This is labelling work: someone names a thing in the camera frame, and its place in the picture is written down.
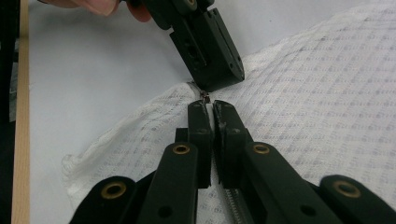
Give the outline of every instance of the human hand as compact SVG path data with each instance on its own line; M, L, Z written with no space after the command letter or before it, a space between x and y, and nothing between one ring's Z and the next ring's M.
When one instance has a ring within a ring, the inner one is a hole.
M54 5L56 7L85 7L97 15L109 16L115 12L120 0L39 0L40 2ZM143 4L132 6L127 2L129 11L138 21L149 21L151 16Z

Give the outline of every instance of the wooden edge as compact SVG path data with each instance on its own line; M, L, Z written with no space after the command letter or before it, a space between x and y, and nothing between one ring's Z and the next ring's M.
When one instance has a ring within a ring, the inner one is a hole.
M11 223L30 222L29 1L21 0Z

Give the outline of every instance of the black plastic part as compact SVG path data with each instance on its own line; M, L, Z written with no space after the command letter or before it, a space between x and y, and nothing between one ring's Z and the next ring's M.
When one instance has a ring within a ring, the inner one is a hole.
M137 223L195 223L197 162L198 150L190 143L165 149Z
M135 183L132 179L122 176L112 176L96 184L87 197L78 206L71 224L100 224L100 223L135 223L140 211L141 204L145 201L147 190L154 173L147 175ZM117 183L123 183L125 191L120 197L107 199L103 196L106 186L110 194L121 190Z
M248 143L243 166L249 184L242 186L249 188L241 190L256 191L267 212L265 223L343 223L274 147Z
M352 178L326 176L320 182L319 191L327 205L345 223L396 223L396 212Z
M173 28L170 36L199 88L215 91L245 79L241 58L219 11L206 10L214 1L192 1L198 6L190 9L180 9L189 0L177 1L176 6L173 0L142 2L160 28Z
M212 162L213 133L210 128L209 116L203 101L189 104L188 142L198 150L198 188L207 189L210 186L210 169Z
M242 120L233 105L215 101L214 152L218 167L219 181L226 189L238 189L241 179L242 154L248 141L252 141Z

